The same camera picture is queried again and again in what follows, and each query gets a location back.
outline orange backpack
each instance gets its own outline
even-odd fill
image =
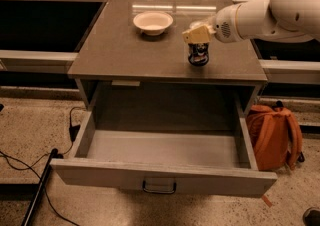
[[[285,164],[294,170],[303,156],[302,133],[293,113],[282,107],[253,105],[247,126],[259,170],[279,168]]]

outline speckled floor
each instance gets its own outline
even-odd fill
[[[273,100],[261,100],[270,103]],[[69,150],[69,115],[80,124],[84,104],[75,90],[50,90],[0,87],[0,150],[32,164],[53,148]],[[318,124],[318,101],[285,101],[300,122]],[[47,193],[61,215],[83,226],[143,225],[303,225],[302,215],[311,206],[320,206],[320,136],[304,135],[306,161],[294,172],[277,171],[278,181],[266,193],[272,203],[262,199],[203,195],[150,195],[144,192],[111,188],[69,186],[52,172]],[[43,158],[34,167],[41,173]],[[17,167],[21,164],[12,161]],[[36,183],[30,171],[17,171],[0,158],[0,183]],[[0,225],[20,225],[28,201],[0,201]],[[59,218],[43,197],[33,225],[71,225]]]

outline white bowl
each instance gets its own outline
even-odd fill
[[[154,11],[140,13],[133,19],[134,25],[149,36],[160,35],[172,22],[171,15],[165,12]]]

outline white robotic arm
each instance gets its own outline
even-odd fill
[[[212,27],[214,31],[209,28],[210,33],[215,32],[215,37],[224,43],[254,38],[288,43],[320,41],[320,0],[252,0],[235,4],[220,10]],[[190,30],[183,36],[187,43],[193,42]]]

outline open drawer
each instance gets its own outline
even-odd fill
[[[261,197],[276,181],[257,169],[232,86],[100,82],[68,159],[66,184]]]

